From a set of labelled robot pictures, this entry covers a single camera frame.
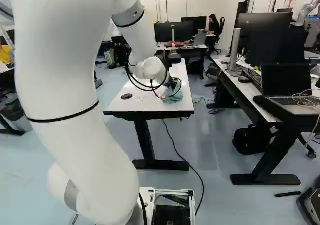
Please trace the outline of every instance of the green cloth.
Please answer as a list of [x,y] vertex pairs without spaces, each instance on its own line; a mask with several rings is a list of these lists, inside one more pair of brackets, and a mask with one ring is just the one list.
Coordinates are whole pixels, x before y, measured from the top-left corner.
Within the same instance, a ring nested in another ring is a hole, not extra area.
[[[162,101],[166,104],[174,104],[176,102],[182,101],[182,99],[184,98],[184,94],[182,93],[182,89],[180,89],[180,87],[181,87],[181,83],[180,81],[178,81],[177,85],[175,86],[175,89],[172,89],[171,87],[168,88],[163,94],[163,97],[167,97],[167,98],[162,99]],[[180,91],[176,95],[172,96],[179,89]]]

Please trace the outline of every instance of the yellow object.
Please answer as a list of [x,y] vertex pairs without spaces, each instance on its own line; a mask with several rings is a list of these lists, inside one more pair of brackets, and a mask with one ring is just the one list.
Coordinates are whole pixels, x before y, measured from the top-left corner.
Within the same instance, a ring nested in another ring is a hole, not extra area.
[[10,62],[10,51],[11,47],[7,45],[2,45],[2,49],[0,49],[0,61],[7,64]]

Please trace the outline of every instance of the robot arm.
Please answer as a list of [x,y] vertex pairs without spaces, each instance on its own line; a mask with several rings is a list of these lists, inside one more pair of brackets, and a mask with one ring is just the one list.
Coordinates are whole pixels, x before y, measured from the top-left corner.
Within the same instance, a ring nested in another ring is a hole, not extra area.
[[16,89],[34,131],[56,161],[50,190],[97,224],[125,225],[137,205],[138,173],[106,128],[93,73],[113,14],[132,47],[130,69],[137,78],[169,79],[153,57],[156,42],[139,0],[11,3]]
[[[306,17],[315,10],[320,4],[320,0],[314,1],[314,3],[305,3],[299,12],[298,19],[292,25],[296,27],[302,27],[305,24]],[[318,7],[318,18],[320,17],[320,7]]]
[[146,12],[140,0],[113,0],[112,20],[124,36],[132,52],[129,69],[138,79],[151,79],[167,84],[170,74],[157,52],[155,33],[148,24]]

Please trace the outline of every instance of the open laptop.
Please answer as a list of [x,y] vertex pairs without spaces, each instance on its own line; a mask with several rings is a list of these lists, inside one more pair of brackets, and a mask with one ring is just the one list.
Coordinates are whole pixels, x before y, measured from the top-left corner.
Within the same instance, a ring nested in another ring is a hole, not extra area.
[[320,101],[316,98],[301,96],[302,101],[312,101],[318,109],[303,107],[292,99],[292,95],[311,89],[311,75],[309,64],[263,64],[261,66],[262,95],[270,102],[293,115],[318,115]]
[[204,32],[200,32],[194,37],[194,42],[190,44],[190,46],[196,47],[200,45],[206,44],[207,34]]

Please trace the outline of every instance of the floor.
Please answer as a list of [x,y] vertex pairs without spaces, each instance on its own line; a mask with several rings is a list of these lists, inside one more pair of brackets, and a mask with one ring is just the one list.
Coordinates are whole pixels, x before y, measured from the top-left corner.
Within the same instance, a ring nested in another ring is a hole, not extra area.
[[[97,68],[103,85],[97,90],[101,107],[107,106],[127,82],[122,68]],[[212,99],[212,88],[204,87],[208,78],[190,75],[195,102],[200,97]],[[278,166],[275,173],[295,174],[299,187],[233,186],[229,176],[250,173],[261,155],[243,156],[232,144],[236,129],[251,124],[241,109],[208,114],[204,102],[195,106],[190,119],[167,119],[178,151],[200,173],[205,195],[196,223],[238,225],[303,225],[296,197],[275,198],[274,194],[305,191],[319,175],[320,158],[310,160],[299,142]],[[133,159],[143,158],[133,122],[105,116],[115,139]],[[179,160],[161,120],[148,122],[156,157]],[[314,149],[320,154],[316,143]],[[54,159],[32,131],[22,137],[0,134],[0,224],[67,225],[74,212],[55,200],[47,189],[47,172]],[[140,185],[158,189],[193,189],[196,204],[202,194],[201,182],[193,171],[139,171]],[[93,225],[81,217],[77,225]]]

